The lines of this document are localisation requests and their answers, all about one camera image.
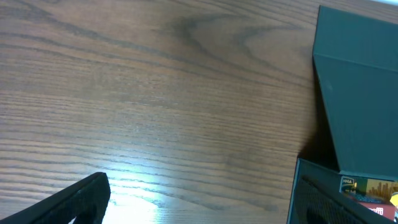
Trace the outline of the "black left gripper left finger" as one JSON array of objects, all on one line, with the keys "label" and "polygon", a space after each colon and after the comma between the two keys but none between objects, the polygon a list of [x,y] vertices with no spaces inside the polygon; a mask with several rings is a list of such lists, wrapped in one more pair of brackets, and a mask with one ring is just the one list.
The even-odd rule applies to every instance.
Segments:
[{"label": "black left gripper left finger", "polygon": [[1,220],[1,224],[101,224],[111,191],[106,173],[95,172],[52,196]]}]

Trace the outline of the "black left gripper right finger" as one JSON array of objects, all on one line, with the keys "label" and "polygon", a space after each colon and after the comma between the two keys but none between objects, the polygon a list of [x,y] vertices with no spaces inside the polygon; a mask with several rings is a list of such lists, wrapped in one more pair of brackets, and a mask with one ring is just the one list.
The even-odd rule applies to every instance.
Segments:
[{"label": "black left gripper right finger", "polygon": [[299,224],[393,224],[394,222],[306,176],[295,187],[294,210]]}]

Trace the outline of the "brown chocolate stick box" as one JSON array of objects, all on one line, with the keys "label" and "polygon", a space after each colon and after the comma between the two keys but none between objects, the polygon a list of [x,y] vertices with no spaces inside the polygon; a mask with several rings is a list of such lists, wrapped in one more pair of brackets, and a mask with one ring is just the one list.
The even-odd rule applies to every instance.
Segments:
[{"label": "brown chocolate stick box", "polygon": [[368,179],[366,193],[372,197],[383,199],[385,202],[390,202],[392,195],[396,192],[397,182]]}]

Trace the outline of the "red Hello Panda box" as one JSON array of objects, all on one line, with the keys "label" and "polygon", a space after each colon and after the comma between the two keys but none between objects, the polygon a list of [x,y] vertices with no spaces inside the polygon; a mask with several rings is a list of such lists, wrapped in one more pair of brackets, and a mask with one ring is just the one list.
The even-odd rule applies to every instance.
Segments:
[{"label": "red Hello Panda box", "polygon": [[384,216],[385,218],[397,223],[397,208],[390,202],[385,202],[383,199],[372,197],[370,195],[355,194],[352,192],[343,192],[343,195],[372,210],[378,215]]}]

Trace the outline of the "yellow Hacks candy bag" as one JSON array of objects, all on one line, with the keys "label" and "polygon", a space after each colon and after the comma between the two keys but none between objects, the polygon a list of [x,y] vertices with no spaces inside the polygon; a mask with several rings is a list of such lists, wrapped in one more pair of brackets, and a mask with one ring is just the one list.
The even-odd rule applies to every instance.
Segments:
[{"label": "yellow Hacks candy bag", "polygon": [[398,192],[394,192],[391,195],[390,203],[393,204],[396,208],[398,207]]}]

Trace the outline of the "dark green box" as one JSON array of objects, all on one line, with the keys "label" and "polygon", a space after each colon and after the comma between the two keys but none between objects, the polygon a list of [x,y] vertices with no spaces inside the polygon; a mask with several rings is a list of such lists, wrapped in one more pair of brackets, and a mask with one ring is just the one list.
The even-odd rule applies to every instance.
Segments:
[{"label": "dark green box", "polygon": [[368,179],[397,182],[397,25],[320,6],[312,61],[326,126],[298,155],[289,223],[303,176],[342,195],[369,195]]}]

